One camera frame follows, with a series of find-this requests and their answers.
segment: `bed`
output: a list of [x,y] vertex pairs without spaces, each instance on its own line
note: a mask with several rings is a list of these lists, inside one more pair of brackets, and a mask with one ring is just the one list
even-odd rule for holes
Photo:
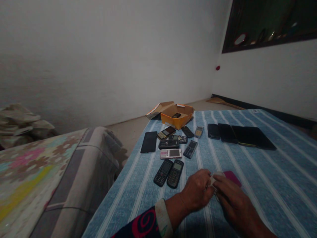
[[[259,109],[196,111],[187,126],[192,131],[197,126],[206,130],[209,123],[259,127],[277,150],[222,143],[208,138],[204,131],[201,139],[194,138],[198,147],[192,159],[181,159],[184,168],[178,187],[171,189],[165,183],[160,188],[153,183],[162,164],[159,150],[140,154],[145,132],[159,132],[167,127],[161,121],[151,120],[83,237],[110,237],[160,198],[168,199],[180,192],[188,177],[201,168],[212,172],[233,171],[261,219],[278,237],[316,237],[316,141]],[[186,217],[175,236],[238,237],[226,222],[215,196],[207,207]]]
[[80,237],[114,182],[121,146],[97,127],[1,151],[0,236]]

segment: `pink mobile phone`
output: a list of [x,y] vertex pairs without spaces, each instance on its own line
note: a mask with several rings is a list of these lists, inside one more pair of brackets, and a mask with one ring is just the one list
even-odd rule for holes
[[235,176],[235,174],[232,171],[226,171],[226,172],[224,172],[224,174],[225,174],[227,179],[230,179],[232,182],[234,182],[239,187],[242,186],[239,179]]

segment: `orange box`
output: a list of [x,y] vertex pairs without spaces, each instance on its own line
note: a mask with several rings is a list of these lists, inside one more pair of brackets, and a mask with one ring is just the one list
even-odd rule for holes
[[[174,104],[173,101],[161,102],[152,111],[146,114],[146,116],[152,119],[160,113],[163,124],[180,130],[193,117],[194,108],[184,104]],[[172,118],[176,113],[180,113],[181,116],[179,118]]]

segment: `silver mobile phone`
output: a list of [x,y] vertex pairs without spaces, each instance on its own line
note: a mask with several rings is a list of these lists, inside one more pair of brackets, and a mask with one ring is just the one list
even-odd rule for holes
[[203,130],[204,130],[203,127],[197,126],[196,131],[195,131],[195,137],[201,138]]
[[160,156],[161,159],[175,159],[182,157],[181,149],[166,149],[161,150]]

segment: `floral bedsheet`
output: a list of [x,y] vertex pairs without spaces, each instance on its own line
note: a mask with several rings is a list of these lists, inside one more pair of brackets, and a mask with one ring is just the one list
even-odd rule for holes
[[0,151],[0,237],[28,237],[86,129]]

